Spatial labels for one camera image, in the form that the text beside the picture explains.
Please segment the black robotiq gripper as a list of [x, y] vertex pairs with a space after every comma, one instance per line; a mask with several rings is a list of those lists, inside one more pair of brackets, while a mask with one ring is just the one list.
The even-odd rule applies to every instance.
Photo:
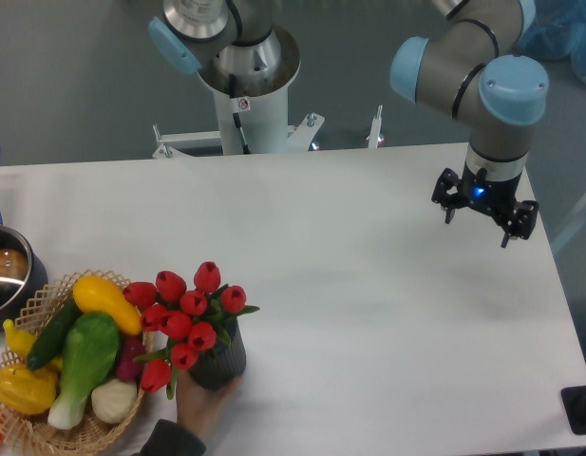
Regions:
[[445, 212], [444, 223], [450, 224], [458, 209], [469, 207], [504, 224], [501, 248], [510, 240], [527, 240], [533, 234], [539, 203], [516, 200], [520, 173], [511, 180], [490, 180], [487, 174], [471, 171], [466, 164], [462, 178], [446, 168], [435, 184], [431, 200]]

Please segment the dark grey sleeve forearm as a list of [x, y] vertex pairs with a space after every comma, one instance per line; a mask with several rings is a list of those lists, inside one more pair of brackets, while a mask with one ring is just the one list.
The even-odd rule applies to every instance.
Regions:
[[194, 433], [172, 421], [160, 419], [134, 456], [200, 456], [205, 451], [206, 445]]

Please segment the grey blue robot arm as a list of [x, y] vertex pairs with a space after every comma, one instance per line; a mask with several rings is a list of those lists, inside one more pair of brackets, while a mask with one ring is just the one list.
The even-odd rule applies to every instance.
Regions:
[[[462, 173], [445, 170], [432, 200], [448, 219], [470, 208], [495, 221], [505, 239], [527, 239], [538, 204], [516, 191], [546, 106], [541, 64], [510, 50], [536, 14], [531, 1], [458, 1], [439, 40], [411, 37], [389, 70], [392, 89], [467, 125]], [[178, 71], [212, 91], [227, 155], [305, 150], [288, 125], [288, 88], [300, 67], [291, 34], [273, 20], [269, 1], [167, 1], [149, 36]]]

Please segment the person's hand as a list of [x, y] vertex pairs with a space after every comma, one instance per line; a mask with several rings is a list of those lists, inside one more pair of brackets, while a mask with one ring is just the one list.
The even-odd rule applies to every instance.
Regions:
[[205, 442], [241, 383], [238, 376], [221, 389], [207, 390], [185, 372], [176, 386], [177, 424]]

